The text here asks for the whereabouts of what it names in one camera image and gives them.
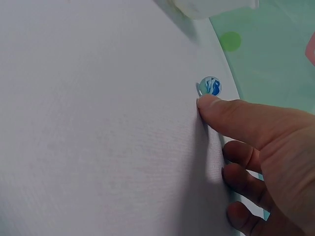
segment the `finger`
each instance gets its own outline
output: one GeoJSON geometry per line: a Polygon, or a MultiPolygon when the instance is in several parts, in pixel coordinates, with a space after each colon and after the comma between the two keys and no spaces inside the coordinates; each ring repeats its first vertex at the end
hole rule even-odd
{"type": "Polygon", "coordinates": [[[241,202],[235,202],[227,208],[227,217],[235,229],[246,236],[261,236],[266,221],[253,215],[241,202]]]}
{"type": "Polygon", "coordinates": [[[271,211],[274,201],[264,181],[261,181],[238,164],[230,164],[223,169],[223,178],[235,192],[251,200],[257,206],[271,211]]]}
{"type": "Polygon", "coordinates": [[[276,138],[314,122],[315,117],[294,109],[223,101],[211,95],[199,98],[202,118],[219,133],[261,150],[276,138]]]}
{"type": "Polygon", "coordinates": [[[224,145],[223,153],[229,161],[241,165],[246,170],[261,174],[259,151],[252,146],[239,141],[231,141],[224,145]]]}

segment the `hand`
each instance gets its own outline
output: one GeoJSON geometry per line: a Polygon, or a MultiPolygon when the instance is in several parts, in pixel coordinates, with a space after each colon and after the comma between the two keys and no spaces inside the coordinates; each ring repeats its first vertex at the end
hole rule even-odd
{"type": "Polygon", "coordinates": [[[315,235],[315,116],[211,95],[198,107],[213,129],[237,140],[223,148],[233,162],[223,170],[225,182],[270,212],[264,221],[232,203],[232,226],[247,236],[315,235]],[[246,170],[262,173],[265,181],[246,170]]]}

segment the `white object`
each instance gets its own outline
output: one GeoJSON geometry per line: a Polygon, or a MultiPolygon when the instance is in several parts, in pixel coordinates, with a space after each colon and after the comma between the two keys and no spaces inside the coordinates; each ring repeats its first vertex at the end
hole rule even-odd
{"type": "Polygon", "coordinates": [[[238,98],[209,20],[16,0],[0,35],[1,235],[230,235],[219,138],[195,104],[209,75],[238,98]]]}
{"type": "Polygon", "coordinates": [[[192,19],[209,18],[241,7],[259,6],[259,0],[172,0],[174,4],[192,19]]]}

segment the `green background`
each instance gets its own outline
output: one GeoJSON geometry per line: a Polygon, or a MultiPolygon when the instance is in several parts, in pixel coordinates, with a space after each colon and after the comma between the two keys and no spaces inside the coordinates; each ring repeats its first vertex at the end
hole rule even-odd
{"type": "Polygon", "coordinates": [[[242,99],[315,114],[315,66],[305,56],[315,0],[260,0],[210,20],[242,99]]]}

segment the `pink object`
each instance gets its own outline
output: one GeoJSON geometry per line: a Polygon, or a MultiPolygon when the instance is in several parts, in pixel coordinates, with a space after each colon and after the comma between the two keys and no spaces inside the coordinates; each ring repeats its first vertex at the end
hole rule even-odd
{"type": "Polygon", "coordinates": [[[305,55],[315,66],[315,32],[312,35],[308,45],[306,46],[305,55]]]}

